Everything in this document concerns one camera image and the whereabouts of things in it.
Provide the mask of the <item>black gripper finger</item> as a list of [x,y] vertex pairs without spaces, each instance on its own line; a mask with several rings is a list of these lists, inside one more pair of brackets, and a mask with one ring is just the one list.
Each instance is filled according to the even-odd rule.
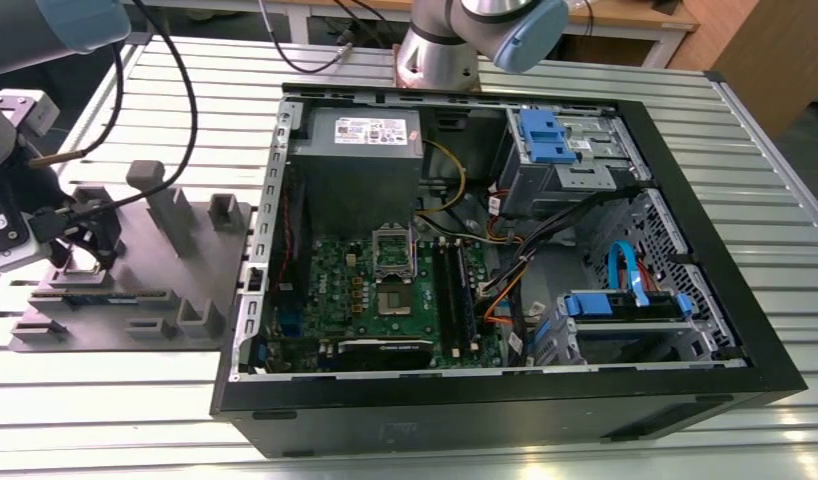
[[56,269],[66,269],[75,262],[76,252],[83,248],[82,234],[83,231],[76,229],[74,232],[66,233],[51,240],[52,254],[50,262]]
[[64,233],[67,241],[94,256],[102,270],[110,270],[116,263],[123,232],[118,210],[106,206],[98,199],[72,203]]

